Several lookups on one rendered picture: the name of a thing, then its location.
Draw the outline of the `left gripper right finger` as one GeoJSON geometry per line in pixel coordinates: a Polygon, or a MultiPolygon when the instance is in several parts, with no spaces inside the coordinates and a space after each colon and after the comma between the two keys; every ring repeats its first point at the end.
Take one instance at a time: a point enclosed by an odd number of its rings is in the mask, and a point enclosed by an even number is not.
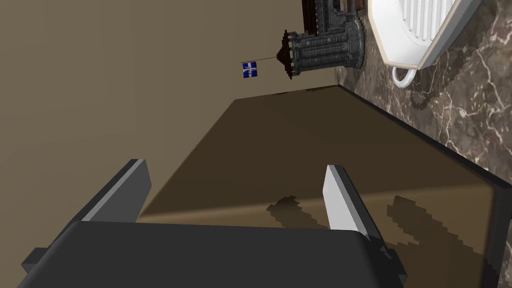
{"type": "Polygon", "coordinates": [[[332,230],[357,231],[369,240],[382,240],[375,222],[341,165],[328,165],[322,188],[332,230]]]}

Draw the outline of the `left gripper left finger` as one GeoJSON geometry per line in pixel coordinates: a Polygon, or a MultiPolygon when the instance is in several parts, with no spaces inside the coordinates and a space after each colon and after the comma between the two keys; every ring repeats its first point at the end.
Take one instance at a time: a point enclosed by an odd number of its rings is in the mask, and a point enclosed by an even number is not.
{"type": "Polygon", "coordinates": [[[135,159],[81,220],[134,223],[151,188],[152,182],[146,160],[135,159]]]}

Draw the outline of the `grey toy castle with flag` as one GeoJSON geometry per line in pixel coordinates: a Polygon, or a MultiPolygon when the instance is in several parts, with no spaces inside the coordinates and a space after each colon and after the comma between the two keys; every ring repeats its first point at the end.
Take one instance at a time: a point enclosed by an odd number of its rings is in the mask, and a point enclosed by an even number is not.
{"type": "Polygon", "coordinates": [[[285,30],[275,58],[289,78],[333,67],[361,69],[365,27],[359,11],[365,0],[301,0],[304,32],[285,30]]]}

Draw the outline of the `white ribbed mug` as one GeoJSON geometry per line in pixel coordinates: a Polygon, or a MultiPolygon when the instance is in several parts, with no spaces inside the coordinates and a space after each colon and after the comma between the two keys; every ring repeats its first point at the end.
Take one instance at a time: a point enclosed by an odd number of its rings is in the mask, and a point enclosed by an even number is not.
{"type": "Polygon", "coordinates": [[[461,34],[483,0],[367,0],[367,16],[384,64],[400,88],[431,66],[461,34]]]}

